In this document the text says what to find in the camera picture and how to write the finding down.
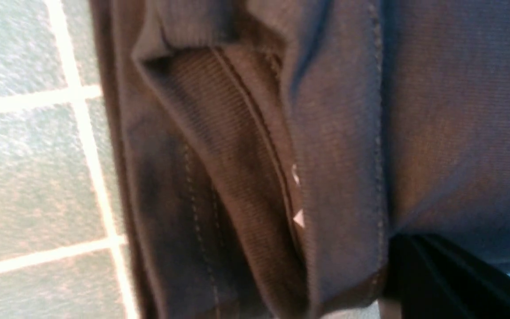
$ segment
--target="tile floor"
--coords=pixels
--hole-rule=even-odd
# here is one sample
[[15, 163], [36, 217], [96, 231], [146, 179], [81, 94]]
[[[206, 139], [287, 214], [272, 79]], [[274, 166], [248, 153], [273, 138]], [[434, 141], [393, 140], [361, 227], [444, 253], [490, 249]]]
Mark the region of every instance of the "tile floor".
[[96, 64], [85, 0], [0, 0], [0, 318], [137, 317]]

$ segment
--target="seam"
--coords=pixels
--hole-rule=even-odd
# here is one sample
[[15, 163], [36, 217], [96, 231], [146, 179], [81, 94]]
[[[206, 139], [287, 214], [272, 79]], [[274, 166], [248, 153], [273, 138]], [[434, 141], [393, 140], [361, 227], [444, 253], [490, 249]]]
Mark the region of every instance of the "seam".
[[281, 83], [281, 65], [278, 62], [278, 57], [273, 53], [264, 53], [264, 56], [271, 68], [271, 71], [273, 72], [273, 75], [275, 76], [275, 80], [277, 80], [277, 83]]
[[216, 198], [216, 191], [214, 189], [214, 185], [210, 186], [210, 190], [212, 193], [212, 210], [214, 211], [214, 226], [218, 232], [218, 241], [220, 247], [225, 248], [225, 244], [223, 242], [223, 234], [221, 233], [221, 227], [219, 223], [219, 210], [218, 210], [218, 199]]
[[[376, 0], [372, 0], [368, 6], [368, 11], [371, 19], [372, 30], [374, 35], [374, 46], [375, 46], [375, 62], [377, 69], [376, 76], [376, 84], [378, 85], [379, 97], [381, 98], [381, 67], [382, 67], [382, 49], [383, 49], [383, 39], [381, 38], [381, 23], [379, 21], [379, 13], [377, 12], [377, 7], [375, 5]], [[377, 213], [377, 265], [376, 265], [376, 273], [371, 280], [370, 291], [368, 294], [368, 302], [373, 301], [375, 297], [375, 292], [378, 289], [380, 276], [381, 276], [381, 267], [385, 262], [384, 252], [385, 252], [385, 222], [383, 217], [383, 164], [382, 164], [382, 154], [381, 154], [381, 101], [379, 101], [379, 110], [377, 114], [376, 125], [376, 136], [375, 136], [375, 191], [376, 191], [376, 213]]]
[[194, 213], [194, 230], [196, 232], [196, 239], [198, 240], [198, 244], [200, 245], [202, 259], [204, 259], [206, 271], [208, 272], [208, 276], [210, 277], [210, 284], [212, 286], [212, 292], [214, 293], [216, 319], [220, 319], [218, 287], [216, 286], [214, 271], [212, 270], [212, 268], [210, 267], [210, 263], [208, 262], [206, 248], [204, 247], [204, 240], [202, 239], [202, 234], [200, 232], [200, 223], [198, 221], [198, 207], [196, 206], [196, 193], [194, 192], [194, 187], [192, 184], [192, 173], [190, 170], [190, 147], [188, 147], [188, 144], [184, 144], [184, 162], [186, 170], [186, 184], [188, 185], [190, 204], [192, 205], [192, 211]]
[[286, 219], [287, 219], [287, 226], [289, 227], [289, 232], [291, 234], [291, 240], [292, 240], [292, 246], [294, 247], [295, 251], [297, 252], [297, 255], [299, 257], [300, 263], [304, 263], [304, 258], [302, 256], [302, 248], [301, 243], [298, 240], [298, 237], [295, 233], [295, 228], [293, 227], [293, 221], [291, 218], [291, 215], [294, 216], [294, 212], [292, 211], [292, 198], [291, 193], [289, 192], [289, 184], [287, 182], [287, 178], [289, 178], [285, 170], [283, 170], [281, 159], [279, 158], [279, 154], [277, 151], [277, 146], [275, 145], [275, 141], [273, 140], [271, 136], [271, 131], [269, 129], [269, 126], [267, 125], [267, 122], [265, 121], [265, 117], [261, 113], [261, 109], [257, 105], [257, 101], [253, 98], [253, 95], [251, 94], [251, 91], [249, 88], [245, 85], [243, 82], [243, 79], [241, 78], [241, 75], [237, 72], [235, 67], [233, 66], [233, 63], [229, 60], [225, 52], [223, 52], [221, 49], [212, 49], [212, 52], [214, 53], [215, 57], [220, 60], [220, 62], [224, 65], [225, 69], [227, 69], [231, 75], [230, 77], [233, 80], [233, 83], [237, 85], [237, 88], [241, 95], [243, 96], [243, 100], [245, 101], [247, 107], [249, 107], [249, 110], [251, 111], [251, 114], [253, 114], [253, 119], [255, 121], [255, 124], [258, 127], [261, 127], [263, 129], [262, 139], [264, 143], [267, 145], [267, 148], [269, 149], [269, 157], [271, 158], [271, 161], [273, 162], [273, 167], [275, 168], [275, 173], [277, 174], [277, 179], [279, 181], [279, 184], [281, 186], [281, 192], [284, 200], [284, 206], [286, 210]]

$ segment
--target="white grout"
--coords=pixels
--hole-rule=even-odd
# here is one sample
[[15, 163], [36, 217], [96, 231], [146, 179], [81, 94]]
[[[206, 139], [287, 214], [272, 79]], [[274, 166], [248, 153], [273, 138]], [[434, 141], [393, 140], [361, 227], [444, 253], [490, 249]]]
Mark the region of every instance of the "white grout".
[[0, 113], [67, 103], [72, 97], [83, 99], [101, 97], [101, 88], [99, 85], [89, 85], [79, 88], [68, 87], [66, 89], [0, 97]]
[[24, 267], [36, 266], [42, 263], [58, 261], [60, 259], [79, 256], [97, 250], [109, 249], [112, 245], [119, 246], [126, 244], [125, 236], [117, 236], [113, 240], [104, 238], [101, 240], [83, 242], [80, 244], [60, 247], [44, 252], [36, 252], [25, 256], [0, 261], [0, 274], [8, 271], [18, 270]]
[[[48, 7], [50, 26], [56, 37], [58, 54], [62, 61], [62, 70], [66, 78], [66, 83], [69, 87], [77, 89], [81, 87], [80, 75], [78, 74], [72, 40], [68, 33], [62, 4], [60, 0], [45, 0], [45, 3]], [[97, 204], [101, 211], [101, 219], [104, 224], [105, 232], [108, 238], [114, 240], [114, 238], [117, 237], [115, 221], [113, 219], [107, 189], [105, 188], [103, 172], [97, 154], [96, 141], [93, 137], [88, 105], [85, 99], [81, 97], [73, 97], [71, 105], [77, 121], [82, 149], [88, 164], [89, 174], [92, 179], [93, 189], [95, 190]], [[120, 247], [111, 245], [111, 253], [116, 269], [117, 281], [121, 290], [121, 298], [125, 305], [125, 315], [130, 319], [137, 318], [138, 312], [136, 302], [131, 290], [129, 274], [125, 268]]]

